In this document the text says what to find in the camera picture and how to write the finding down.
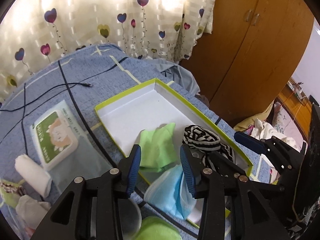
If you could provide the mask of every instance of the blue face mask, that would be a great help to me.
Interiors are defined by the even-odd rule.
[[[196,205],[188,191],[181,165],[164,172],[147,189],[144,201],[178,219],[187,219]]]

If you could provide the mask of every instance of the table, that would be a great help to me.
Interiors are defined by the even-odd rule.
[[[114,60],[110,56],[113,56],[116,61],[120,62],[120,65],[115,64]],[[127,55],[115,45],[92,45],[65,56],[60,60],[60,62],[69,83],[83,81],[93,85],[92,88],[77,85],[71,88],[71,91],[86,122],[91,127],[93,133],[102,146],[107,150],[116,163],[118,163],[123,156],[99,122],[99,119],[94,112],[94,107],[106,99],[121,93],[138,83],[145,82],[152,78],[158,78],[167,85],[170,85],[172,89],[202,111],[204,115],[210,118],[213,122],[216,122],[218,127],[233,140],[233,134],[235,131],[223,120],[218,122],[217,120],[219,117],[214,112],[210,111],[202,102],[193,97],[177,83],[164,77],[150,62],[147,63],[143,60],[128,58]],[[64,84],[64,80],[62,78],[58,62],[53,62],[47,68],[26,81],[26,103],[33,101],[46,90],[58,84]],[[26,106],[23,125],[26,131],[28,155],[38,164],[40,164],[40,161],[33,146],[29,127],[41,114],[62,100],[66,101],[78,123],[83,130],[85,130],[65,86],[58,87],[48,92],[34,103]],[[20,85],[18,89],[7,99],[3,109],[15,109],[23,106],[23,104],[24,88],[23,85]],[[14,160],[17,156],[26,153],[21,129],[22,116],[23,109],[12,113],[0,113],[0,149],[2,157],[2,161],[0,162],[0,176],[1,178],[12,182],[19,182],[22,179],[14,168]],[[90,136],[88,138],[92,145],[98,150],[92,138]],[[238,144],[238,146],[253,162],[253,175],[260,181],[268,181],[270,167],[264,163],[264,161],[261,161],[260,156],[256,153],[242,145]],[[28,184],[24,183],[23,186],[25,187],[28,195],[34,199],[40,200],[39,195]],[[142,178],[138,178],[137,187],[144,193],[148,185]],[[59,192],[55,186],[52,185],[50,195],[45,199],[45,201],[53,204],[58,197]],[[132,194],[132,198],[137,203],[142,202],[142,198],[135,193]],[[10,225],[15,224],[15,221],[11,216],[11,214],[13,217],[15,216],[14,209],[3,204],[1,212],[4,214]],[[156,215],[164,219],[161,214],[157,213],[148,204],[141,207],[141,214],[143,218],[150,215]],[[175,226],[181,226],[178,226],[178,230],[183,239],[194,239],[192,235],[196,236],[198,233],[197,228],[189,224],[187,221],[178,219],[174,220]]]

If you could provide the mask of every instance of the black and white striped fabric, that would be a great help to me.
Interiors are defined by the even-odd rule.
[[[204,165],[208,166],[209,161],[206,160],[208,153],[217,151],[228,160],[234,162],[234,151],[228,146],[220,142],[220,137],[215,133],[202,128],[198,125],[190,125],[184,129],[183,143],[188,144],[192,149],[197,149],[200,152],[205,153]]]

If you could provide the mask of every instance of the wooden wardrobe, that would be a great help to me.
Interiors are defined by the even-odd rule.
[[[234,126],[263,112],[296,69],[314,17],[303,0],[216,0],[189,60],[210,109]]]

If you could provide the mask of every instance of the white wall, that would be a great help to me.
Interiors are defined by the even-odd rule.
[[[316,19],[307,48],[292,78],[303,82],[303,92],[307,96],[311,94],[320,103],[320,26]]]

